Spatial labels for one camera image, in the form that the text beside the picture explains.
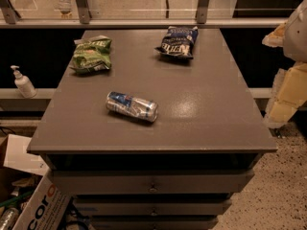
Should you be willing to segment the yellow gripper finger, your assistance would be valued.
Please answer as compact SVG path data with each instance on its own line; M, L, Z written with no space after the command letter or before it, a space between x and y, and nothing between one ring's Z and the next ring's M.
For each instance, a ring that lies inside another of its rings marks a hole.
M279 69L266 107L264 124L281 128L307 102L307 63L296 62L288 70Z
M285 27L286 27L286 22L280 24L271 33L267 34L263 38L262 44L272 48L282 47L284 34L285 34Z

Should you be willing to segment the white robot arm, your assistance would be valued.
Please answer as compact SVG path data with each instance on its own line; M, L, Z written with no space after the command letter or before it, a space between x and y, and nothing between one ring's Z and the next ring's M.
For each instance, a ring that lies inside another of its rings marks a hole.
M307 102L307 0L303 0L286 22L267 34L262 44L281 47L284 56L295 62L288 70L278 70L265 110L264 124L268 128L280 128Z

